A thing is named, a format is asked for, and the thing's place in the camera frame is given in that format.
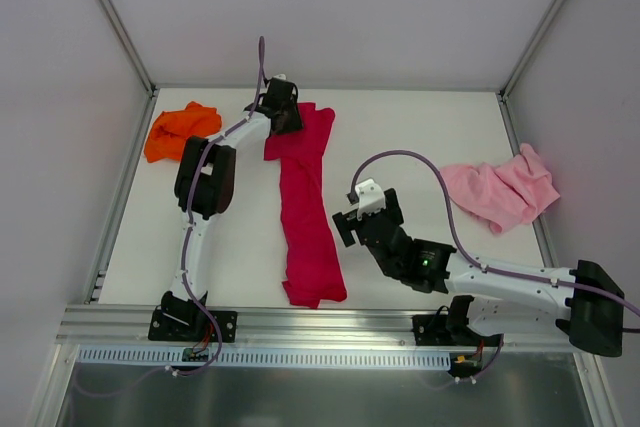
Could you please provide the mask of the red t shirt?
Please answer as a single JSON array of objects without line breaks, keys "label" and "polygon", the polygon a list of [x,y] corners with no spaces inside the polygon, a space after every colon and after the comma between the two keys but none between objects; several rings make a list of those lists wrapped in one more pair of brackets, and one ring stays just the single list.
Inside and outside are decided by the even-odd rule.
[{"label": "red t shirt", "polygon": [[303,129],[269,138],[264,159],[280,163],[281,224],[287,245],[283,289],[289,302],[316,309],[347,298],[323,199],[323,157],[335,112],[299,105]]}]

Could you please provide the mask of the pink t shirt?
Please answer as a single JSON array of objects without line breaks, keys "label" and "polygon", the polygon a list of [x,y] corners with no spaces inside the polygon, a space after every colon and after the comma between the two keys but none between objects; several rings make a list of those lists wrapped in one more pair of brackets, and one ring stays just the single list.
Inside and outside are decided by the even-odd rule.
[{"label": "pink t shirt", "polygon": [[500,165],[452,164],[440,173],[451,200],[495,235],[532,223],[560,199],[551,172],[528,143]]}]

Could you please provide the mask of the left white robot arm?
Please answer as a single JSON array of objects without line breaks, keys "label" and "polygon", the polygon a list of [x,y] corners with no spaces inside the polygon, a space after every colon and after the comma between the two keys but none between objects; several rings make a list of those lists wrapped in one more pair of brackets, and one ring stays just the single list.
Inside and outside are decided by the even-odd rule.
[{"label": "left white robot arm", "polygon": [[183,239],[171,286],[153,312],[152,341],[201,341],[216,335],[206,313],[213,255],[213,232],[231,204],[238,151],[303,129],[295,98],[259,97],[235,125],[210,138],[192,136],[180,161],[174,194],[183,214]]}]

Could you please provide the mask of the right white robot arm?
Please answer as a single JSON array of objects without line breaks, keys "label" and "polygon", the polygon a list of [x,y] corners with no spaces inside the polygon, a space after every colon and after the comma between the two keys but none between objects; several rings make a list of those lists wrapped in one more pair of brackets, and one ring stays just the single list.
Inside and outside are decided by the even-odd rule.
[{"label": "right white robot arm", "polygon": [[385,276],[415,291],[450,295],[443,331],[451,342],[562,333],[587,353],[621,355],[624,294],[599,264],[536,270],[413,238],[395,191],[370,188],[372,195],[352,195],[352,210],[332,217],[343,244],[366,247]]}]

